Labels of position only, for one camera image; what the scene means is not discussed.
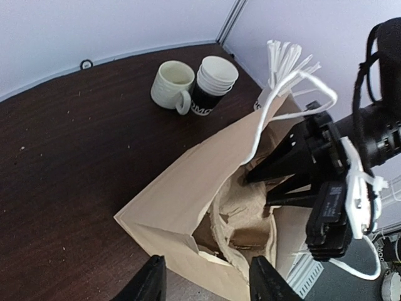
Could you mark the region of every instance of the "black strap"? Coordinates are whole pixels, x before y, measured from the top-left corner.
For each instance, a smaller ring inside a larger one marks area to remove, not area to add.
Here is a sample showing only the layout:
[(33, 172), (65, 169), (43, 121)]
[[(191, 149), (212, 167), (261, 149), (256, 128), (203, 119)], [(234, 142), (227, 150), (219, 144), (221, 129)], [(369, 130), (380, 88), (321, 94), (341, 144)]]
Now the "black strap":
[[(367, 46), (366, 46), (366, 61), (370, 61), (371, 60), (373, 43), (375, 42), (376, 32), (377, 32), (377, 29), (380, 27), (380, 25), (381, 25), (381, 23), (377, 24), (375, 27), (372, 28), (372, 30), (369, 33)], [(368, 68), (367, 72), (366, 72), (366, 83), (367, 83), (368, 94), (369, 94), (370, 99), (373, 102), (376, 102), (377, 100), (373, 96), (372, 86), (370, 84), (370, 68)]]
[[(368, 74), (370, 67), (378, 60), (378, 53), (372, 54), (369, 59), (360, 64), (360, 70), (358, 72), (357, 80), (354, 85), (353, 91), (353, 101), (352, 101), (352, 118), (353, 118), (353, 134), (356, 142), (356, 147), (358, 148), (363, 170), (373, 177), (373, 172), (371, 169), (370, 161), (368, 160), (367, 150), (366, 150), (366, 140), (365, 133), (363, 129), (363, 117), (359, 110), (361, 104), (361, 87), (363, 84), (363, 79), (365, 75)], [(373, 191), (371, 185), (368, 185), (368, 197), (370, 202), (370, 224), (365, 230), (365, 234), (368, 235), (373, 231), (374, 216), (375, 216), (375, 198), (377, 197)]]

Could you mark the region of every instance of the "white mug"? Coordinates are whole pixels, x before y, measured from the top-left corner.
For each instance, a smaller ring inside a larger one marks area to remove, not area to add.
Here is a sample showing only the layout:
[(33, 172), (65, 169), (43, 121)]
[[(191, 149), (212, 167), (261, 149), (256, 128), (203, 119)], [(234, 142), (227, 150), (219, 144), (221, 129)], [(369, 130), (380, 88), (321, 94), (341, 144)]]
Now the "white mug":
[(189, 90), (194, 80), (195, 73), (190, 66), (181, 61), (166, 61), (157, 71), (150, 96), (161, 107), (176, 109), (185, 115), (190, 109)]

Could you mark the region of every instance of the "stacked paper cup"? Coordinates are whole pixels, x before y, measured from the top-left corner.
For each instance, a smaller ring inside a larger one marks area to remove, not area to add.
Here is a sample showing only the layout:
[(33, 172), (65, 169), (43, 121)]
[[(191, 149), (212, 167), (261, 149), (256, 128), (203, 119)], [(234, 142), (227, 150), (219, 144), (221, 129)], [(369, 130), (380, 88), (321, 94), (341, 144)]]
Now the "stacked paper cup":
[(237, 68), (219, 56), (205, 57), (197, 73), (199, 87), (213, 96), (223, 96), (228, 93), (237, 79)]
[(230, 61), (219, 56), (205, 57), (197, 72), (191, 110), (197, 115), (209, 115), (231, 91), (238, 76), (237, 68)]

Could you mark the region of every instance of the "white cord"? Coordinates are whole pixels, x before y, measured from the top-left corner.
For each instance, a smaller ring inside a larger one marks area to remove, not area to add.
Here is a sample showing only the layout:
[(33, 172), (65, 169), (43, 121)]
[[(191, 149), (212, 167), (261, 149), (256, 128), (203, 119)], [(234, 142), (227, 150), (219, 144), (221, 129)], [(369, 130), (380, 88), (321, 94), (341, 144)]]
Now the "white cord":
[(394, 191), (394, 183), (393, 181), (390, 182), (390, 187), (391, 187), (391, 192), (393, 194), (393, 199), (396, 200), (397, 202), (401, 202), (401, 199), (399, 199), (396, 195), (395, 195), (395, 191)]
[(299, 112), (299, 113), (292, 113), (292, 114), (284, 114), (280, 116), (276, 116), (272, 119), (273, 120), (284, 120), (284, 119), (292, 119), (292, 118), (297, 118), (297, 117), (302, 117), (302, 116), (307, 116), (307, 115), (313, 115), (317, 113), (324, 112), (325, 110), (328, 110), (334, 104), (337, 102), (337, 94), (334, 90), (329, 88), (325, 83), (323, 83), (319, 78), (315, 77), (314, 75), (311, 75), (305, 71), (297, 70), (297, 71), (292, 71), (289, 75), (287, 75), (283, 80), (281, 80), (277, 85), (274, 87), (273, 91), (270, 92), (268, 99), (266, 100), (266, 103), (262, 107), (262, 116), (259, 120), (259, 124), (256, 128), (256, 133), (254, 136), (254, 143), (252, 146), (252, 150), (249, 153), (249, 155), (243, 160), (241, 165), (247, 164), (250, 160), (253, 159), (253, 157), (256, 154), (256, 151), (258, 149), (258, 145), (260, 142), (261, 134), (263, 131), (263, 125), (264, 121), (266, 120), (266, 116), (268, 114), (269, 108), (273, 102), (273, 100), (277, 97), (278, 93), (281, 91), (281, 89), (290, 81), (292, 81), (294, 78), (300, 77), (302, 79), (307, 78), (309, 81), (311, 81), (319, 90), (321, 90), (324, 94), (329, 96), (330, 102), (325, 103), (324, 105), (320, 106), (319, 108), (316, 108), (314, 110), (307, 110), (304, 112)]
[(382, 235), (382, 239), (386, 238), (386, 236), (384, 236), (384, 228), (382, 228), (379, 232), (375, 233), (372, 237), (372, 241), (374, 241), (379, 235)]
[(370, 249), (373, 251), (373, 254), (375, 255), (376, 270), (372, 275), (367, 275), (362, 272), (359, 272), (356, 269), (347, 265), (345, 262), (342, 262), (342, 261), (334, 259), (334, 258), (330, 258), (329, 262), (358, 278), (365, 279), (365, 280), (375, 280), (380, 276), (380, 272), (381, 272), (380, 259), (378, 257), (377, 250), (376, 250), (374, 244), (372, 243), (372, 241), (369, 239), (369, 237), (364, 235), (363, 239), (368, 243), (368, 246), (370, 247)]
[(395, 242), (394, 251), (395, 251), (395, 256), (397, 257), (398, 262), (401, 262), (400, 256), (398, 255), (398, 242), (399, 241), (400, 241), (400, 238), (398, 238), (397, 241)]

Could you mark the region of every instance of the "dark wood surface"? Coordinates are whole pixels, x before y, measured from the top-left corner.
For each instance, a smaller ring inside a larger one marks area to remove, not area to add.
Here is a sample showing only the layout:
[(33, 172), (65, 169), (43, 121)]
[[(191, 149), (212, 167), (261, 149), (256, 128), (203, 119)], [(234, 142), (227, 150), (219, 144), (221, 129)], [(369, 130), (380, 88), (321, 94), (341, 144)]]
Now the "dark wood surface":
[[(239, 68), (208, 117), (158, 107), (158, 66), (231, 58), (217, 45), (149, 53), (56, 78), (0, 103), (0, 300), (109, 300), (148, 255), (113, 215), (185, 150), (252, 111)], [(168, 274), (169, 300), (220, 300)]]

